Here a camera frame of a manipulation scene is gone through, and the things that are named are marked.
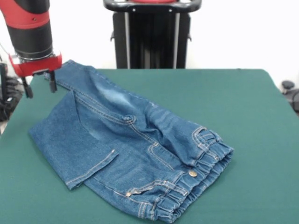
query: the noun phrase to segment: jeans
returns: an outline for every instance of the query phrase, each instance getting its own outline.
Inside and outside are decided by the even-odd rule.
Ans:
[[[128,214],[172,223],[231,160],[217,133],[91,66],[68,61],[56,77],[70,91],[29,133],[69,190],[84,183]]]

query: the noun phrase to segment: green table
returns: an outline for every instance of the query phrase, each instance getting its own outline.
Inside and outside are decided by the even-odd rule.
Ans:
[[[218,132],[230,165],[176,222],[299,223],[299,119],[263,70],[103,70],[122,87]],[[32,82],[0,139],[0,224],[150,223],[85,185],[69,191],[28,135],[66,94]]]

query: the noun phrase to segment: elastic waistband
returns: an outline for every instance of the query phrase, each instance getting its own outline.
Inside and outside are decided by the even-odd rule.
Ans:
[[[166,192],[154,204],[149,218],[173,223],[219,177],[229,164],[232,153],[233,148],[221,140],[212,144],[208,151],[202,153],[189,173],[184,173],[175,182],[186,193],[174,190]]]

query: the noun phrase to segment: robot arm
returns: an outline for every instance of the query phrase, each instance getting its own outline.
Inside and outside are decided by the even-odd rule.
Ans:
[[[54,70],[62,65],[61,54],[52,46],[49,7],[50,0],[0,0],[0,10],[15,49],[9,59],[30,98],[32,90],[25,77],[49,72],[50,88],[55,92]]]

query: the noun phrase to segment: black metal stand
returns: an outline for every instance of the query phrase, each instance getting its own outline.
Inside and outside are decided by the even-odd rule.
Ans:
[[[185,68],[188,13],[198,10],[201,0],[170,4],[104,0],[104,5],[116,11],[112,38],[118,69]]]

